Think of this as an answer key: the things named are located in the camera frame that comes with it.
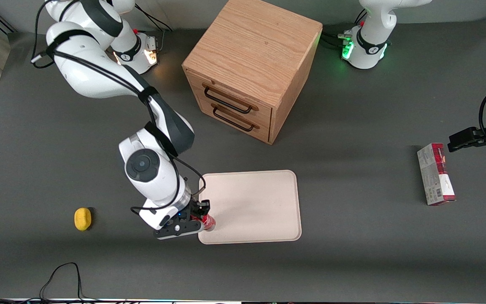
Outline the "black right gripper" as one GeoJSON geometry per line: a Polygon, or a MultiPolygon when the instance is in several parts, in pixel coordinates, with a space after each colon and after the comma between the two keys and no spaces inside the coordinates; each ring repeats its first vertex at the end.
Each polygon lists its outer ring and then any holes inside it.
{"type": "Polygon", "coordinates": [[[189,202],[182,210],[175,213],[159,229],[154,230],[158,240],[187,236],[204,230],[204,216],[210,211],[210,200],[189,202]]]}

